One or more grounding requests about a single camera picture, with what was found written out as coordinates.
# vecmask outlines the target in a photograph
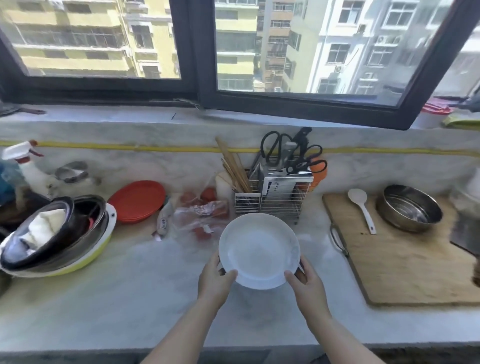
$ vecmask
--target wooden board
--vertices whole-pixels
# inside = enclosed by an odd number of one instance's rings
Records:
[[[449,241],[456,211],[446,197],[436,198],[442,221],[415,234],[384,221],[375,196],[369,196],[366,207],[377,235],[370,235],[360,208],[346,193],[326,194],[323,200],[368,304],[480,305],[480,288],[471,282],[476,259]]]

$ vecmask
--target black scissors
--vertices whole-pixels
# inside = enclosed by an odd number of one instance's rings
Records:
[[[268,153],[265,153],[265,148],[264,148],[265,140],[273,134],[276,135],[276,139],[275,139],[272,147],[268,151]],[[260,143],[260,154],[261,154],[262,158],[265,159],[265,162],[266,162],[267,166],[278,167],[278,164],[280,162],[280,156],[282,155],[283,138],[287,138],[288,141],[290,141],[290,142],[293,141],[293,138],[290,135],[285,134],[285,133],[280,134],[277,131],[271,131],[271,132],[265,134],[264,137],[262,138],[262,141]],[[271,157],[272,157],[272,154],[275,153],[275,148],[278,148],[277,156],[274,159],[272,159]]]
[[[321,170],[311,171],[312,173],[320,173],[323,172],[327,168],[327,161],[324,159],[317,159],[324,151],[322,146],[318,144],[308,145],[308,139],[306,134],[297,134],[294,137],[294,141],[298,144],[297,149],[300,149],[299,156],[290,162],[287,162],[287,173],[293,174],[302,171],[309,171],[309,167],[316,166],[317,164],[324,164],[324,167]],[[306,154],[311,149],[319,149],[316,153],[312,153],[306,157]]]

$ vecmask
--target yellow stripe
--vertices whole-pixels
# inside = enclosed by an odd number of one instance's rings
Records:
[[[20,141],[0,141],[0,146],[12,146]],[[221,153],[217,147],[209,146],[128,146],[122,144],[95,144],[95,143],[63,143],[63,142],[38,142],[38,146],[51,148],[80,148],[103,150],[131,150],[141,152],[190,152],[190,153]],[[257,153],[258,148],[229,148],[232,153]],[[440,150],[424,148],[358,148],[340,147],[325,148],[325,154],[331,153],[376,153],[376,154],[430,154],[441,156],[464,156],[480,158],[480,153],[472,150]]]

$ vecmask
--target red plate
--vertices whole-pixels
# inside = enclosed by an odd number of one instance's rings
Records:
[[[139,222],[155,211],[165,202],[165,188],[155,181],[132,182],[116,191],[108,203],[117,211],[120,222]]]

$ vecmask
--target white spray bottle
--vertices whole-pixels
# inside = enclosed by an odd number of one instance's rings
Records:
[[[30,140],[5,148],[2,153],[3,160],[14,159],[22,172],[25,181],[30,185],[33,192],[50,198],[50,187],[53,177],[42,172],[31,160],[31,155],[43,157],[43,154],[34,150],[38,143],[36,140]]]

